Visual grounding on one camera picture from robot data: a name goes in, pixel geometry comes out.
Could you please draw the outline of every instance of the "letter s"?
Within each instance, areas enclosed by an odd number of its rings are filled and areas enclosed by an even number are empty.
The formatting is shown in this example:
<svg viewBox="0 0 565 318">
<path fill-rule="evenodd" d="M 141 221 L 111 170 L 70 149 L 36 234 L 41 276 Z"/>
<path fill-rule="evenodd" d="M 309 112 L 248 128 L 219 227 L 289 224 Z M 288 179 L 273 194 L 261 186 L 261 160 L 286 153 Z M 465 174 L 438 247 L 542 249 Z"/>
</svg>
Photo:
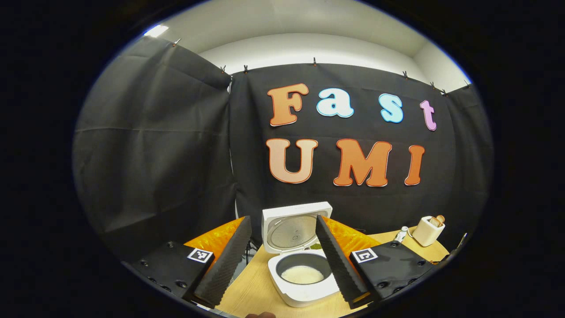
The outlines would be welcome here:
<svg viewBox="0 0 565 318">
<path fill-rule="evenodd" d="M 384 109 L 381 110 L 381 116 L 386 122 L 399 123 L 404 118 L 402 112 L 402 101 L 398 96 L 391 94 L 381 94 L 379 96 L 379 104 Z"/>
</svg>

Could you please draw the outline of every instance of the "black backdrop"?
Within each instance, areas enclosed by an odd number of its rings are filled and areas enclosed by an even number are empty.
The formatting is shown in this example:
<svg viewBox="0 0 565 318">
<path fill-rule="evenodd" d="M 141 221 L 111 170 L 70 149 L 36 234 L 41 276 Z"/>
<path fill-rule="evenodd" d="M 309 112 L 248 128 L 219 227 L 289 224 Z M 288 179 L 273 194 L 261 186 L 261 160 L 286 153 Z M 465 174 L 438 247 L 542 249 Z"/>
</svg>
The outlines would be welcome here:
<svg viewBox="0 0 565 318">
<path fill-rule="evenodd" d="M 229 81 L 185 48 L 142 37 L 92 87 L 73 140 L 75 185 L 120 259 L 234 218 Z"/>
<path fill-rule="evenodd" d="M 300 83 L 309 92 L 301 96 L 300 111 L 291 109 L 297 121 L 272 127 L 273 102 L 267 92 Z M 318 113 L 318 93 L 326 88 L 343 89 L 349 94 L 354 109 L 351 117 Z M 383 120 L 383 108 L 378 102 L 383 93 L 401 99 L 401 122 Z M 424 100 L 434 108 L 435 131 L 426 127 L 420 108 Z M 440 241 L 450 250 L 465 232 L 471 232 L 486 202 L 493 164 L 492 138 L 474 89 L 462 88 L 444 97 L 428 84 L 371 68 L 283 65 L 234 74 L 229 104 L 237 209 L 239 214 L 252 216 L 256 242 L 261 241 L 262 209 L 328 201 L 333 207 L 332 218 L 369 234 L 414 226 L 424 216 L 442 214 L 446 228 Z M 296 141 L 318 141 L 307 181 L 290 184 L 271 175 L 265 144 L 270 138 L 290 141 L 286 149 L 288 171 L 300 168 Z M 341 161 L 336 142 L 343 138 L 357 140 L 365 156 L 377 141 L 392 145 L 385 187 L 369 187 L 365 183 L 357 186 L 355 182 L 349 187 L 333 184 Z M 421 145 L 425 153 L 420 184 L 406 186 L 411 145 Z"/>
</svg>

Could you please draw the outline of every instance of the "white rice cooker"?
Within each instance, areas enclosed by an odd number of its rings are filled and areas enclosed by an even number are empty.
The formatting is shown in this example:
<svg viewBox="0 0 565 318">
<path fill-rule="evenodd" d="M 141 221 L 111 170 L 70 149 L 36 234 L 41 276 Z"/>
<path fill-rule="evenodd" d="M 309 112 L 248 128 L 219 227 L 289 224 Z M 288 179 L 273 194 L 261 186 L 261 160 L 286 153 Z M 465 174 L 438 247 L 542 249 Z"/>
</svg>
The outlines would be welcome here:
<svg viewBox="0 0 565 318">
<path fill-rule="evenodd" d="M 316 216 L 329 218 L 327 202 L 263 210 L 263 247 L 279 254 L 268 262 L 271 280 L 286 304 L 305 307 L 339 291 L 323 250 L 306 250 L 318 243 Z"/>
</svg>

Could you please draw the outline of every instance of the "open lid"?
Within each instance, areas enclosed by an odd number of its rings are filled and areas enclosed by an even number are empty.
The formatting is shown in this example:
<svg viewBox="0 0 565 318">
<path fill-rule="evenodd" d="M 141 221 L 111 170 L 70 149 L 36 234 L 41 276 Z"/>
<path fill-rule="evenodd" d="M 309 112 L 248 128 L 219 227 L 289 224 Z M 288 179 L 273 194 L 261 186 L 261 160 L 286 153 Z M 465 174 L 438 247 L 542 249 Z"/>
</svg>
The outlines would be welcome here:
<svg viewBox="0 0 565 318">
<path fill-rule="evenodd" d="M 332 215 L 327 202 L 291 205 L 263 210 L 261 233 L 268 253 L 287 253 L 304 250 L 318 241 L 316 216 Z"/>
</svg>

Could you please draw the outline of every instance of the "table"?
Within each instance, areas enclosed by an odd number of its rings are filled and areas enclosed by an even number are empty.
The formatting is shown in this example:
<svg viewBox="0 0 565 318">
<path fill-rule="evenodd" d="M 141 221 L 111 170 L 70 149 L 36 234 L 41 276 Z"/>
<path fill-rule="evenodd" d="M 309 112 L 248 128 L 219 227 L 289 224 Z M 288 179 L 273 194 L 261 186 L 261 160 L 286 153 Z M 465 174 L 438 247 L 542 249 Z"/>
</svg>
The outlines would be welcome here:
<svg viewBox="0 0 565 318">
<path fill-rule="evenodd" d="M 416 226 L 411 227 L 410 232 L 412 233 L 414 229 L 416 229 Z M 393 240 L 399 231 L 369 236 L 381 243 L 386 243 Z M 402 244 L 428 261 L 441 261 L 449 254 L 438 241 L 428 247 L 422 247 L 413 238 L 406 235 Z M 260 314 L 264 311 L 274 313 L 277 318 L 333 318 L 345 316 L 367 307 L 365 305 L 351 310 L 339 292 L 307 307 L 294 308 L 287 305 L 275 289 L 267 268 L 267 262 L 275 256 L 277 255 L 267 253 L 261 245 L 249 264 L 226 289 L 221 303 L 216 308 L 241 318 L 248 313 Z"/>
</svg>

